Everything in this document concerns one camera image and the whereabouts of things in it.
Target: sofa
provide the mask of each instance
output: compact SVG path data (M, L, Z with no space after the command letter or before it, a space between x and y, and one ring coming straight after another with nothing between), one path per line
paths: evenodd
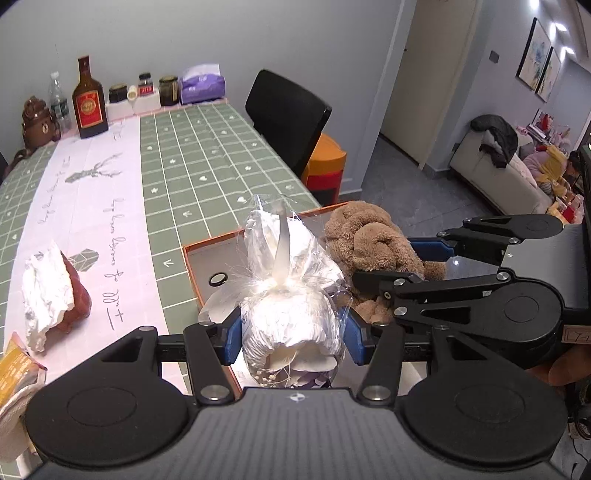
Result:
M552 205L550 197L534 187L517 168L496 168L490 156L478 150L483 135L484 132L470 130L454 153L450 167L505 215L546 213ZM520 146L527 141L519 136Z

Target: black ring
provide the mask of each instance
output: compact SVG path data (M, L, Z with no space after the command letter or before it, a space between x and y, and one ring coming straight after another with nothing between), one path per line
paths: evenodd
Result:
M213 277L217 277L218 275L223 275L223 278L220 281L212 281ZM225 272L217 272L214 273L211 277L209 277L209 286L211 287L220 287L224 285L228 280L228 274Z

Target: clear plastic wrap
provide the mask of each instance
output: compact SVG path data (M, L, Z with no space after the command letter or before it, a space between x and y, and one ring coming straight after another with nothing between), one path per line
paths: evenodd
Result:
M324 384L345 353L350 297L344 276L302 219L287 212L284 200L255 195L253 204L238 238L248 270L231 274L207 300L199 321L223 320L240 305L242 353L258 384ZM321 235L321 225L306 222Z

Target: picture frame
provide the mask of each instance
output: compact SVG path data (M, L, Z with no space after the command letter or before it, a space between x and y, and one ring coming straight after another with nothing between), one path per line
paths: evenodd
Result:
M556 53L556 49L550 47L550 53L548 54L546 65L544 66L544 73L542 74L538 88L535 91L535 94L544 102L548 102L548 99L550 98L550 94L552 93L552 89L554 88L554 84L560 73L561 66L562 62Z
M522 80L531 90L536 91L544 73L544 68L550 53L550 38L540 21L534 18L531 25L530 35L521 63L517 70L517 77Z

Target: brown fluffy fabric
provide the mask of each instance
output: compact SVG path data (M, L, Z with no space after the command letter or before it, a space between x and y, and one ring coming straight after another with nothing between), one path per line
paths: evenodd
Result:
M324 226L328 250L346 277L355 270L414 272L426 280L445 278L445 263L422 262L388 212L365 202L337 208ZM392 318L382 298L368 299L355 288L360 301L355 310L368 323Z

